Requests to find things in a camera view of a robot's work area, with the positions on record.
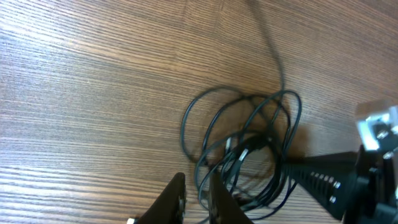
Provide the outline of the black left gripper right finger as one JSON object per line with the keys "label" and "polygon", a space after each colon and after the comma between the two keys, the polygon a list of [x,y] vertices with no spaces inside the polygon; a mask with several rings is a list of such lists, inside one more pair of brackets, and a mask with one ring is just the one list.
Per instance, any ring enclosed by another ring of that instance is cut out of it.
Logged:
{"label": "black left gripper right finger", "polygon": [[229,194],[219,173],[211,175],[209,192],[210,224],[253,224]]}

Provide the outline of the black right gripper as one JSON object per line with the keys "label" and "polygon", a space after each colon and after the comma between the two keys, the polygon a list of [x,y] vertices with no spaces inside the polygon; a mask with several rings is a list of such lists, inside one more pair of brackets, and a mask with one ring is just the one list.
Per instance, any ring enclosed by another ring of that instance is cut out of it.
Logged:
{"label": "black right gripper", "polygon": [[361,146],[359,157],[341,152],[290,158],[284,170],[337,220],[345,214],[344,223],[397,224],[396,162],[397,149],[379,153]]}

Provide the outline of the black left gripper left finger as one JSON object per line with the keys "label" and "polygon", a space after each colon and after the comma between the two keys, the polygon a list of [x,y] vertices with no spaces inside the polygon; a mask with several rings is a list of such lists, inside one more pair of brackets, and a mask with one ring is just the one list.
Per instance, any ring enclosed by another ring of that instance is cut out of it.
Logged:
{"label": "black left gripper left finger", "polygon": [[178,172],[137,224],[182,224],[186,205],[185,174]]}

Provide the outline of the black USB cable silver plug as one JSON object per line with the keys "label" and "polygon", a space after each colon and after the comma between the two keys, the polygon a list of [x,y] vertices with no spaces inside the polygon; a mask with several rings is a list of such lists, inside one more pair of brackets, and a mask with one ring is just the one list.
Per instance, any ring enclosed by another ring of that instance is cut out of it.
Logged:
{"label": "black USB cable silver plug", "polygon": [[[255,197],[250,196],[247,202],[239,206],[243,212],[249,212],[255,209],[266,208],[276,198],[279,197],[284,185],[287,184],[286,195],[281,203],[274,207],[272,211],[262,217],[253,218],[254,221],[269,218],[277,213],[286,203],[290,194],[294,191],[297,183],[292,183],[292,178],[282,170],[287,157],[288,150],[292,144],[295,133],[299,125],[302,113],[302,101],[299,95],[292,90],[280,90],[273,95],[244,95],[239,94],[239,98],[223,105],[215,114],[211,123],[206,130],[205,137],[201,147],[202,154],[199,159],[194,159],[187,151],[185,145],[185,125],[190,110],[195,103],[205,95],[218,91],[219,88],[211,88],[198,95],[188,106],[182,119],[180,126],[180,145],[182,151],[186,154],[191,162],[195,163],[194,183],[198,190],[198,202],[205,209],[209,210],[209,206],[205,206],[202,202],[209,199],[210,191],[203,190],[206,182],[210,179],[210,175],[220,171],[221,180],[224,186],[230,185],[227,195],[232,196],[235,190],[245,194],[246,192],[236,186],[241,166],[247,155],[255,150],[263,147],[269,147],[274,156],[274,175],[265,188]],[[218,121],[221,114],[229,107],[241,102],[248,101],[254,107],[253,112],[249,116],[244,126],[235,133],[208,145],[208,139],[213,130],[213,126]],[[237,139],[238,143],[235,148],[230,149],[229,146],[223,154],[223,158],[216,164],[211,165],[208,160],[208,154],[221,144],[227,144],[232,139]]]}

